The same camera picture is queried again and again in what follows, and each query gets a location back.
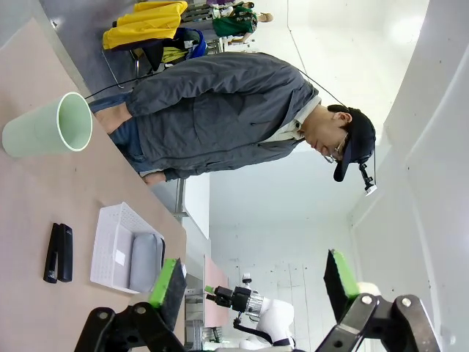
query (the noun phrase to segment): gray jacket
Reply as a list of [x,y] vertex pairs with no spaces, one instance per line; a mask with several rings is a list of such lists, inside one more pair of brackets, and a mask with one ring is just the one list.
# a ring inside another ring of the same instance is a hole
[[173,180],[289,155],[300,141],[260,142],[316,94],[287,62],[224,53],[182,62],[142,81],[126,104],[148,162]]

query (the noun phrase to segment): hand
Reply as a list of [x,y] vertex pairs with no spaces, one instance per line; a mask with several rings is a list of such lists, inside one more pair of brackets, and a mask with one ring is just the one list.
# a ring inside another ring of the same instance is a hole
[[125,103],[100,110],[95,113],[95,116],[107,134],[113,133],[122,123],[132,117]]
[[148,186],[154,186],[154,185],[157,185],[161,182],[165,182],[166,181],[166,176],[164,175],[164,172],[157,171],[157,172],[152,172],[151,174],[146,174],[145,176],[142,177],[142,180]]

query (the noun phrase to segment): cap brim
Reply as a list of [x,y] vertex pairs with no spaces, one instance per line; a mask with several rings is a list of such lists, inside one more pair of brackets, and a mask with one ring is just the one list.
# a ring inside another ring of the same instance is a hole
[[344,180],[351,158],[352,158],[352,143],[347,143],[344,149],[344,155],[342,157],[342,160],[337,163],[336,171],[334,172],[335,181],[342,182]]

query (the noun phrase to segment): baseball cap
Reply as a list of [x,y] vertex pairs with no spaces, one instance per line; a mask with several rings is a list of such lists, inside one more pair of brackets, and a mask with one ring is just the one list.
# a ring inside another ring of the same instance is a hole
[[337,162],[334,180],[342,182],[350,163],[364,163],[374,152],[376,132],[370,119],[359,109],[342,106],[341,111],[352,115],[352,121],[345,126],[348,132],[342,160]]

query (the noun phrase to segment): black stapler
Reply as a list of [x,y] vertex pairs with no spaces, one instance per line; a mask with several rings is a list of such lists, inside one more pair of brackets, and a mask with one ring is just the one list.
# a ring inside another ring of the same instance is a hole
[[45,259],[44,281],[56,284],[72,281],[73,271],[73,232],[66,224],[52,226],[51,239]]

